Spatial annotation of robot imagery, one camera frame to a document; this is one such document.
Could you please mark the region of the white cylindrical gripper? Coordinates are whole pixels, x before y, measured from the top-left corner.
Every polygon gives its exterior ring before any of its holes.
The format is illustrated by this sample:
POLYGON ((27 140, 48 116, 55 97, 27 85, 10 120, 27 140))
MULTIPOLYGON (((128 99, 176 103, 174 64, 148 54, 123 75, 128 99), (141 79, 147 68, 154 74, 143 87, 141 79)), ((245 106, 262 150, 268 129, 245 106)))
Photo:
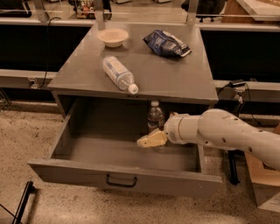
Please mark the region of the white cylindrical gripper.
POLYGON ((173 144, 197 144, 199 137, 199 115, 170 112, 164 124, 164 132, 154 129, 148 135, 140 137, 136 143, 141 148, 165 145, 167 139, 173 144))

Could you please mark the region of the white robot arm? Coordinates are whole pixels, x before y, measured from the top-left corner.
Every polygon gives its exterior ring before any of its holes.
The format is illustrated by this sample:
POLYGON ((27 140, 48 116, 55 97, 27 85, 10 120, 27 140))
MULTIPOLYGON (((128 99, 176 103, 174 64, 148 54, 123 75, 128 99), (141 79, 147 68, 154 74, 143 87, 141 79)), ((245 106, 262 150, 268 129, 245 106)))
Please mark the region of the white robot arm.
POLYGON ((202 115, 172 113, 163 130, 155 129, 136 143, 141 148, 150 148, 165 145, 167 141, 240 150, 280 170, 280 136, 253 127, 223 109, 212 108, 202 115))

